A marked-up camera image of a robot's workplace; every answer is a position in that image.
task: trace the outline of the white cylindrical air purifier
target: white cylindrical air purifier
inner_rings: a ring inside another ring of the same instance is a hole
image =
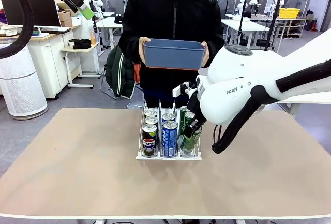
[[[0,49],[10,44],[0,44]],[[47,102],[27,46],[14,56],[0,59],[0,87],[11,117],[36,118],[47,112]]]

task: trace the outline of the person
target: person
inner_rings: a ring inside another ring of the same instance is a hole
[[[147,68],[144,43],[151,38],[198,41],[206,48],[202,67],[212,62],[224,45],[217,0],[128,0],[119,47],[124,56],[141,63],[140,86],[148,107],[171,107],[172,89],[185,81],[194,83],[197,71]],[[186,105],[187,96],[175,99]]]

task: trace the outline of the green jacket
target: green jacket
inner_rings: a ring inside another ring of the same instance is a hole
[[[106,81],[114,95],[131,99],[136,85],[134,65],[131,60],[123,56],[119,46],[115,46],[109,53],[105,68]]]

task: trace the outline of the orange bottle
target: orange bottle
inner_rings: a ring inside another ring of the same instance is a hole
[[[94,31],[91,31],[91,44],[96,44],[96,38],[95,38],[95,35],[94,35]]]

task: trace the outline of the soda can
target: soda can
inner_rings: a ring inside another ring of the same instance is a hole
[[[162,127],[162,146],[164,157],[173,157],[177,152],[177,129],[178,124],[174,121],[163,123]]]
[[[201,132],[202,132],[202,127],[200,127],[197,131],[195,131],[190,139],[188,139],[186,136],[184,136],[183,141],[180,145],[180,148],[184,152],[189,152],[189,153],[192,152],[200,138]]]
[[[194,117],[195,117],[195,114],[192,113],[192,112],[185,113],[185,115],[184,115],[183,134],[184,134],[185,128],[193,122]]]
[[[145,124],[143,126],[143,151],[146,157],[156,155],[157,127],[153,124]]]
[[[156,141],[159,141],[159,118],[157,117],[147,117],[145,119],[145,124],[153,124],[156,126]]]
[[[166,113],[162,115],[162,123],[167,121],[175,121],[176,116],[174,114]]]
[[[145,111],[145,119],[147,117],[157,117],[157,112],[155,110],[146,110]]]
[[[182,106],[180,108],[180,123],[179,123],[179,135],[184,134],[184,116],[187,112],[190,112],[187,106]]]

